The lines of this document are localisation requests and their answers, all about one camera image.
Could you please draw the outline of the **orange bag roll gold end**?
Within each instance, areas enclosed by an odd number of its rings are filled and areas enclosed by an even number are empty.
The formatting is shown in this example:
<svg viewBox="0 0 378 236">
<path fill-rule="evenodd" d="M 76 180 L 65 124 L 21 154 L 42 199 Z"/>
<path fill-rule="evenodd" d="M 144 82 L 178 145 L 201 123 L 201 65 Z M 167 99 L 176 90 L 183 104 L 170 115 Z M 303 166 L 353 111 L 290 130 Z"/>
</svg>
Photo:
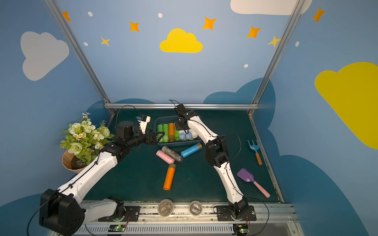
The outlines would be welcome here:
<svg viewBox="0 0 378 236">
<path fill-rule="evenodd" d="M 168 124 L 168 141 L 169 142 L 175 141 L 175 124 L 174 123 Z"/>
</svg>

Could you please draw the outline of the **blue roll gold end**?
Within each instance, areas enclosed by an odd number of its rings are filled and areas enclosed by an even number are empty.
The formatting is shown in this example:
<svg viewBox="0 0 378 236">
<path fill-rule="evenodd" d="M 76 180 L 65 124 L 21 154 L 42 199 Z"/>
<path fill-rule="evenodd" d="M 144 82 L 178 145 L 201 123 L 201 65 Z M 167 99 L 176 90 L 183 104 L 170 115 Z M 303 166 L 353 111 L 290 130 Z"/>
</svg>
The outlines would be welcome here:
<svg viewBox="0 0 378 236">
<path fill-rule="evenodd" d="M 183 150 L 180 154 L 183 158 L 186 158 L 194 153 L 196 153 L 197 151 L 201 150 L 202 149 L 202 144 L 201 143 L 197 143 L 185 150 Z"/>
</svg>

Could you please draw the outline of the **dark grey bag roll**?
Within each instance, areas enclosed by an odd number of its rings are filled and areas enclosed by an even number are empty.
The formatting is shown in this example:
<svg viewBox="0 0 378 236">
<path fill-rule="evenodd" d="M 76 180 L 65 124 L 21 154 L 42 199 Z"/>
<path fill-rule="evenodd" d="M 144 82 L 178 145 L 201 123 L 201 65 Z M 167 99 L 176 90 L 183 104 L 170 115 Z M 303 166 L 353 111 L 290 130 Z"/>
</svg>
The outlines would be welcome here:
<svg viewBox="0 0 378 236">
<path fill-rule="evenodd" d="M 179 163 L 182 163 L 183 160 L 184 160 L 184 158 L 180 154 L 178 154 L 175 151 L 171 150 L 167 146 L 163 146 L 161 148 L 161 151 L 163 151 L 165 154 L 167 154 L 168 156 L 170 156 L 171 158 L 173 158 L 175 161 L 177 161 Z"/>
</svg>

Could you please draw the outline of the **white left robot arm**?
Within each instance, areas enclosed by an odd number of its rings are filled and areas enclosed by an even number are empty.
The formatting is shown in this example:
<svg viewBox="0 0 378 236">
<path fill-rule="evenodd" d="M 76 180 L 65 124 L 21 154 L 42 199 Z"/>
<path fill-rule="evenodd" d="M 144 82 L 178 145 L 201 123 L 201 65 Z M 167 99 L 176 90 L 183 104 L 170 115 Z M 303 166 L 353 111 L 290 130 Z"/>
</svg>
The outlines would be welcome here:
<svg viewBox="0 0 378 236">
<path fill-rule="evenodd" d="M 100 218 L 121 221 L 125 217 L 124 201 L 110 197 L 102 201 L 84 204 L 87 193 L 101 178 L 130 153 L 131 148 L 141 144 L 157 145 L 164 132 L 124 121 L 116 126 L 113 141 L 106 144 L 95 160 L 82 172 L 59 187 L 46 190 L 40 199 L 39 225 L 63 236 L 72 236 L 88 222 Z"/>
</svg>

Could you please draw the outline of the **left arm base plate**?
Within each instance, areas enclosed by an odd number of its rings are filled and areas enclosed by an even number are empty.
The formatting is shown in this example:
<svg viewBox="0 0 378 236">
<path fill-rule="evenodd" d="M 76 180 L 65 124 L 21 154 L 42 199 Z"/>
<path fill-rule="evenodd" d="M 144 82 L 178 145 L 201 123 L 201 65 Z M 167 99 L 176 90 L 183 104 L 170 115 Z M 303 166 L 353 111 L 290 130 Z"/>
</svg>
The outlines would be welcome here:
<svg viewBox="0 0 378 236">
<path fill-rule="evenodd" d="M 98 222 L 137 222 L 139 219 L 139 206 L 124 206 L 124 209 L 107 217 L 98 219 Z"/>
</svg>

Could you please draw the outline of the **light green bag roll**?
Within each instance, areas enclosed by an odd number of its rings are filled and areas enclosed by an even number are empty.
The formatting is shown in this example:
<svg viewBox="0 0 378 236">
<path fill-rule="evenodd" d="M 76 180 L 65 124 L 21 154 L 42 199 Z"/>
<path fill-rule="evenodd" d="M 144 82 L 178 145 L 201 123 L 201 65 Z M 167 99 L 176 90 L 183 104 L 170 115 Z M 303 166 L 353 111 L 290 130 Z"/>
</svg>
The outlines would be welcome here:
<svg viewBox="0 0 378 236">
<path fill-rule="evenodd" d="M 163 132 L 164 132 L 164 135 L 163 135 L 162 141 L 164 143 L 168 143 L 169 142 L 169 124 L 163 124 Z"/>
</svg>

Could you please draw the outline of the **green bag roll red label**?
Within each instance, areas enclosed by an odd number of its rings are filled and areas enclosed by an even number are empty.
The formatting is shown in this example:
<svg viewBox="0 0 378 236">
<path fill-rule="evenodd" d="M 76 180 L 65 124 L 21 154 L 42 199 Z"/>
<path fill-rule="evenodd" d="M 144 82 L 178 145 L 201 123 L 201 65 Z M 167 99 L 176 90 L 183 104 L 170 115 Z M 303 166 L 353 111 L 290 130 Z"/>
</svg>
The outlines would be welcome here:
<svg viewBox="0 0 378 236">
<path fill-rule="evenodd" d="M 174 139 L 175 139 L 175 141 L 180 140 L 179 135 L 180 135 L 179 131 L 177 130 L 176 125 L 174 125 Z"/>
</svg>

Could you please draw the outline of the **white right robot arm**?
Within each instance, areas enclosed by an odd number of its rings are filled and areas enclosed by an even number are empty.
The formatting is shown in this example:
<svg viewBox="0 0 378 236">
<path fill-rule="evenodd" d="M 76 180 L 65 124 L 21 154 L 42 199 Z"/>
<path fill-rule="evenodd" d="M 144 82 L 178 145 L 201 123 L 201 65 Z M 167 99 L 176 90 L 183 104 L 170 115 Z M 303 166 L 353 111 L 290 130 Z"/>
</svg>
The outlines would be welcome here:
<svg viewBox="0 0 378 236">
<path fill-rule="evenodd" d="M 226 191 L 230 214 L 233 219 L 241 220 L 249 208 L 247 198 L 242 194 L 233 176 L 226 136 L 219 136 L 209 129 L 200 116 L 193 110 L 187 111 L 184 104 L 174 108 L 178 116 L 178 130 L 192 130 L 205 144 L 205 157 L 210 166 L 217 171 Z"/>
</svg>

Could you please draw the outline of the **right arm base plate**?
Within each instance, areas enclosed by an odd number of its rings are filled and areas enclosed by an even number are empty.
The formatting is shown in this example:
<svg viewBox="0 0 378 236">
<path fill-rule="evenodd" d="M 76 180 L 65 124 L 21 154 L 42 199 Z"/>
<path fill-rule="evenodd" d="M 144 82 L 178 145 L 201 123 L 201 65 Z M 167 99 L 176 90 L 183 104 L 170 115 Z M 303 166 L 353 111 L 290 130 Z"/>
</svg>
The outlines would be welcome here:
<svg viewBox="0 0 378 236">
<path fill-rule="evenodd" d="M 242 213 L 236 213 L 230 206 L 215 206 L 213 208 L 216 213 L 218 221 L 256 221 L 257 216 L 253 206 L 248 208 Z"/>
</svg>

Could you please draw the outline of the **pink bag roll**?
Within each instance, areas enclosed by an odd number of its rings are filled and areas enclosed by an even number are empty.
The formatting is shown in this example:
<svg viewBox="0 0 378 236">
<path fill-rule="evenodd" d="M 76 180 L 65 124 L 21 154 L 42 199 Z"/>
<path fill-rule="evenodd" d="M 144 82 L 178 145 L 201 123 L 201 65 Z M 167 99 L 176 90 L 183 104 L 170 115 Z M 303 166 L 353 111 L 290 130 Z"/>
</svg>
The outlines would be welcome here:
<svg viewBox="0 0 378 236">
<path fill-rule="evenodd" d="M 172 157 L 164 153 L 162 150 L 158 150 L 156 152 L 156 155 L 168 164 L 174 164 L 175 162 L 175 160 Z"/>
</svg>

